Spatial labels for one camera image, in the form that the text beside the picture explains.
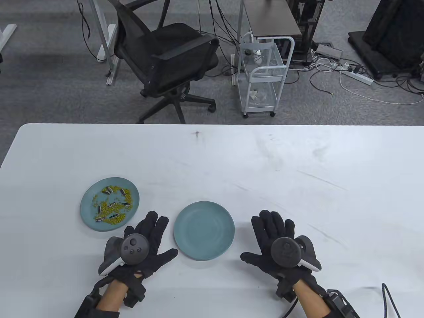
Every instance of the vr controller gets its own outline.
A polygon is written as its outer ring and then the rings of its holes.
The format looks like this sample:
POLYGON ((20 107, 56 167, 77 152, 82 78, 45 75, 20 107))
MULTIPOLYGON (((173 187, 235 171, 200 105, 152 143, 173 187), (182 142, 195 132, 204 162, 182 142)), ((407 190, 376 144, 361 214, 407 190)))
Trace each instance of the vr controller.
POLYGON ((314 272, 322 269, 320 262, 316 259, 311 240, 304 235, 295 239, 289 237, 276 239, 271 246, 271 256, 281 267, 304 266, 314 272))
POLYGON ((148 254, 149 241, 143 235, 134 233, 125 238, 112 236, 106 243, 104 261, 98 273, 106 276, 118 266, 139 264, 148 254))

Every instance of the white desk leg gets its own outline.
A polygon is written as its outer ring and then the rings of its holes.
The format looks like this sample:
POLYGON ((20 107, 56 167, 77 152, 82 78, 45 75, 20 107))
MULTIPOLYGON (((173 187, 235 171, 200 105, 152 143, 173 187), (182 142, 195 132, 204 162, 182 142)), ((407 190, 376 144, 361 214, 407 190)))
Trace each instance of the white desk leg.
POLYGON ((3 32, 0 30, 0 52, 5 46, 6 42, 12 36, 12 33, 15 31, 15 29, 16 24, 9 24, 3 32))
MULTIPOLYGON (((239 10, 239 20, 238 20, 238 25, 237 25, 237 41, 240 41, 240 37, 241 37, 241 23, 243 21, 243 9, 244 9, 244 2, 243 0, 240 0, 240 10, 239 10)), ((230 62, 232 65, 237 66, 238 64, 238 56, 239 56, 239 45, 236 42, 235 45, 235 52, 234 54, 230 55, 230 62)), ((231 84, 233 86, 237 85, 237 70, 235 70, 234 68, 231 68, 231 84)))
POLYGON ((109 65, 110 74, 106 80, 106 85, 109 86, 113 84, 120 63, 120 60, 116 56, 112 58, 112 54, 110 54, 110 44, 112 43, 116 34, 116 24, 110 24, 107 26, 105 15, 103 10, 99 7, 97 0, 89 0, 89 2, 93 12, 94 20, 99 31, 100 40, 102 42, 97 58, 100 60, 105 59, 109 65))
MULTIPOLYGON (((105 18, 105 14, 103 13, 103 10, 99 7, 99 4, 97 2, 97 0, 92 0, 93 5, 94 5, 94 9, 95 9, 95 13, 97 15, 97 19, 96 22, 98 24, 99 27, 99 32, 103 34, 103 37, 105 39, 106 42, 106 46, 109 49, 110 48, 110 44, 112 42, 112 39, 115 36, 116 33, 116 24, 109 24, 109 26, 106 23, 106 18, 105 18)), ((97 61, 102 63, 105 59, 105 50, 103 47, 103 43, 100 46, 100 50, 99 53, 97 54, 97 61)))

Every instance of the forearm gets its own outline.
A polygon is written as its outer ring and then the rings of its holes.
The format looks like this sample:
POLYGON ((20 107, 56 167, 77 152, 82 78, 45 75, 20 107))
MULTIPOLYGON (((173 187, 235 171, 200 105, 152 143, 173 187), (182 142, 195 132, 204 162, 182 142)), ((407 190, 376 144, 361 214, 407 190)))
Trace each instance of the forearm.
POLYGON ((330 313, 329 307, 321 296, 310 289, 304 281, 299 280, 294 284, 293 289, 307 318, 323 318, 330 313))
POLYGON ((98 303, 96 309, 103 311, 118 312, 121 307, 125 295, 127 294, 128 287, 120 281, 114 280, 106 289, 102 299, 98 303))

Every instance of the chair wheel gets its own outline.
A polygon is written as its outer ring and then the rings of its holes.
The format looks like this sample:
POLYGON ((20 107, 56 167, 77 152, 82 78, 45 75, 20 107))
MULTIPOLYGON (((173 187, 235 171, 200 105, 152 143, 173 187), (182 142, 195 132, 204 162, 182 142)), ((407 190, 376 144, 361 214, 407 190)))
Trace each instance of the chair wheel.
POLYGON ((215 113, 215 111, 216 111, 216 104, 209 105, 208 112, 215 113))

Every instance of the chair base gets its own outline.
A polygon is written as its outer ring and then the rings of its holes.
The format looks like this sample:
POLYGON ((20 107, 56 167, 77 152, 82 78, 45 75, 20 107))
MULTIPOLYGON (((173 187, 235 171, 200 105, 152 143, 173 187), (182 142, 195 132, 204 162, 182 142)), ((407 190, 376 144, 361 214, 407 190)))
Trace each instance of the chair base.
POLYGON ((181 109, 181 102, 194 102, 201 104, 209 104, 208 111, 214 113, 216 111, 216 103, 214 99, 196 96, 188 94, 190 90, 190 86, 185 87, 184 89, 178 89, 177 91, 170 92, 165 95, 165 97, 160 100, 155 106, 150 108, 147 112, 140 116, 137 124, 144 124, 144 121, 154 114, 156 114, 161 109, 166 106, 173 104, 175 106, 175 110, 177 111, 178 118, 180 119, 181 124, 185 124, 184 114, 181 109))

